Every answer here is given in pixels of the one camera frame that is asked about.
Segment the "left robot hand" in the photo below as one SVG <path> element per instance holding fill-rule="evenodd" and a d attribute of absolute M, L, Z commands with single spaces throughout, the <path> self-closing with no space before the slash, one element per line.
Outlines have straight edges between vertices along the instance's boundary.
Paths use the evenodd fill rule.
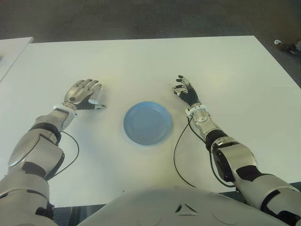
<path fill-rule="evenodd" d="M 91 103 L 89 100 L 93 95 L 98 95 L 103 85 L 98 80 L 79 80 L 68 90 L 64 97 L 63 106 L 76 110 L 101 110 L 105 105 L 98 102 Z"/>

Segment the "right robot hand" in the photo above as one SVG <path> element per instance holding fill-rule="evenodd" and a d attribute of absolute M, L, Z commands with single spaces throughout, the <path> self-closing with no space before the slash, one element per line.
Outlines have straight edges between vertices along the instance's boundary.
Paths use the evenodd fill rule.
<path fill-rule="evenodd" d="M 195 104 L 200 105 L 199 97 L 187 78 L 179 75 L 176 81 L 178 85 L 173 87 L 173 93 L 177 95 L 183 102 L 192 107 Z"/>

